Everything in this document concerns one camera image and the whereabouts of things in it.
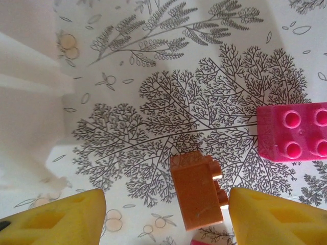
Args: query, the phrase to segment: black object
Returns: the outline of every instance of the black object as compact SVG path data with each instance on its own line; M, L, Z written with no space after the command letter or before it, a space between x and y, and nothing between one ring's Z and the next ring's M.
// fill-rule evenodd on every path
M1 221L0 222L0 231L2 231L3 229L5 229L7 226L9 226L11 224L11 222L10 221L7 221L7 220L5 220L5 221Z

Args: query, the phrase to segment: pink lego brick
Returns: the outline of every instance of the pink lego brick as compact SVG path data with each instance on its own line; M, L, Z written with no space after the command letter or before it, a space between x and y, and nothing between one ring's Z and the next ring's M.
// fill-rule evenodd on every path
M204 243L204 242L201 242L201 241L192 240L190 245L209 245L209 243Z
M327 102L258 107L259 155L272 162L327 159Z

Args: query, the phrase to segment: orange lego brick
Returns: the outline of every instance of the orange lego brick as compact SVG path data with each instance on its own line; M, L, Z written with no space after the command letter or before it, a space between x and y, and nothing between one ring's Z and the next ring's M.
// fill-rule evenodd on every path
M214 179L221 177L218 162L197 152L171 158L171 174L186 230L223 222L228 197Z

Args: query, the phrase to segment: pink object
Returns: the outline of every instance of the pink object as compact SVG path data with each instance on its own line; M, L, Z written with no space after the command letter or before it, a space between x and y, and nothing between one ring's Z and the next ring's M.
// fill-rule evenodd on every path
M273 162L327 159L327 102L258 107L259 155Z
M209 245L209 243L204 243L201 241L192 240L190 245Z

